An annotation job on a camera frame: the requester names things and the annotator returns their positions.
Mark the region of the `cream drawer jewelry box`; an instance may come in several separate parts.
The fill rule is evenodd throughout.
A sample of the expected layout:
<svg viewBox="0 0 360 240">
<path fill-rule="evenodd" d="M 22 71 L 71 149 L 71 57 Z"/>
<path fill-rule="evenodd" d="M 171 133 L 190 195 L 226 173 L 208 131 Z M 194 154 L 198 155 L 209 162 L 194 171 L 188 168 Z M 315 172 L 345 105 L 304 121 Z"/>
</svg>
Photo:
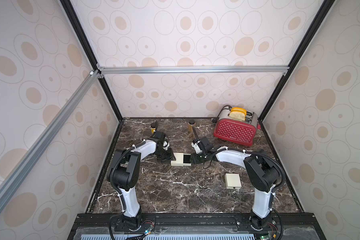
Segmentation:
<svg viewBox="0 0 360 240">
<path fill-rule="evenodd" d="M 171 166 L 190 167 L 191 165 L 191 154 L 174 153 L 174 159 L 171 161 Z"/>
</svg>

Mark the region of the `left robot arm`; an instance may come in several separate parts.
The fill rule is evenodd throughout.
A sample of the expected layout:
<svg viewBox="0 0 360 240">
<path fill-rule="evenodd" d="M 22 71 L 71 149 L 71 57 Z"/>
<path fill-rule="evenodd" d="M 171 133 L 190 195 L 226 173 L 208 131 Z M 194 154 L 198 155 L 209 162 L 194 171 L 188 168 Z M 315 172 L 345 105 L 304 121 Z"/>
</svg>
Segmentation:
<svg viewBox="0 0 360 240">
<path fill-rule="evenodd" d="M 136 230 L 142 224 L 142 210 L 137 200 L 136 184 L 140 175 L 141 160 L 154 154 L 158 160 L 175 158 L 164 132 L 155 131 L 148 139 L 128 149 L 118 149 L 110 162 L 107 180 L 118 193 L 123 220 L 129 229 Z"/>
</svg>

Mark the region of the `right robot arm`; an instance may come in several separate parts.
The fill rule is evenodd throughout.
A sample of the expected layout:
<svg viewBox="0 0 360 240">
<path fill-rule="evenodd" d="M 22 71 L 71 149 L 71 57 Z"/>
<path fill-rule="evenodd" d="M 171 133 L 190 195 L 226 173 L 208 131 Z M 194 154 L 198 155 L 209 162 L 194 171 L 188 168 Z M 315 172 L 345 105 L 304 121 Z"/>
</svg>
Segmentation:
<svg viewBox="0 0 360 240">
<path fill-rule="evenodd" d="M 270 218 L 275 191 L 286 181 L 286 174 L 281 165 L 262 149 L 246 151 L 226 146 L 214 147 L 206 137 L 195 138 L 192 147 L 195 153 L 191 154 L 191 160 L 196 164 L 218 161 L 246 169 L 250 182 L 255 188 L 250 215 L 251 226 L 254 230 L 262 230 Z"/>
</svg>

